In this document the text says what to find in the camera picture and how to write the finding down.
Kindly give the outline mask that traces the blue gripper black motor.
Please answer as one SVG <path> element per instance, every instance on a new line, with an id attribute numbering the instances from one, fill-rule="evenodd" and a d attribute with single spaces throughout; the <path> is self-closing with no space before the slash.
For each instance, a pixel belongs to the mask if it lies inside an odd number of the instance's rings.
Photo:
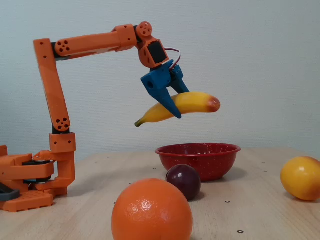
<path id="1" fill-rule="evenodd" d="M 183 81 L 184 75 L 178 64 L 171 71 L 169 70 L 173 62 L 173 60 L 169 60 L 159 67 L 150 69 L 149 73 L 141 78 L 141 82 L 150 96 L 176 118 L 181 119 L 182 114 L 171 98 L 167 87 L 170 84 L 178 94 L 189 92 L 189 89 Z"/>

